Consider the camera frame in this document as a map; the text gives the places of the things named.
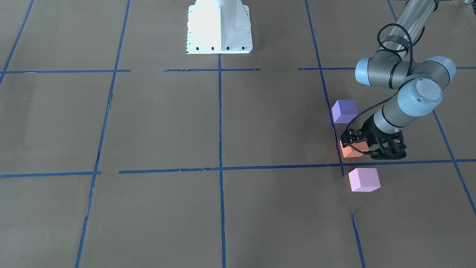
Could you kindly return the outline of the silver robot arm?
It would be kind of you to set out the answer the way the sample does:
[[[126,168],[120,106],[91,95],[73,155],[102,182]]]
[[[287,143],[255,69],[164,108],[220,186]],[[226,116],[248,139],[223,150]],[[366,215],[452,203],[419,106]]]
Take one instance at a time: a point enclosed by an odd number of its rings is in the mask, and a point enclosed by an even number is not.
[[[355,79],[364,85],[385,87],[395,94],[376,104],[379,109],[362,127],[348,125],[340,136],[343,148],[350,147],[374,159],[406,156],[402,129],[432,112],[441,102],[457,68],[452,60],[434,56],[422,63],[414,60],[414,46],[421,39],[438,0],[408,0],[394,23],[377,33],[378,50],[362,58]]]

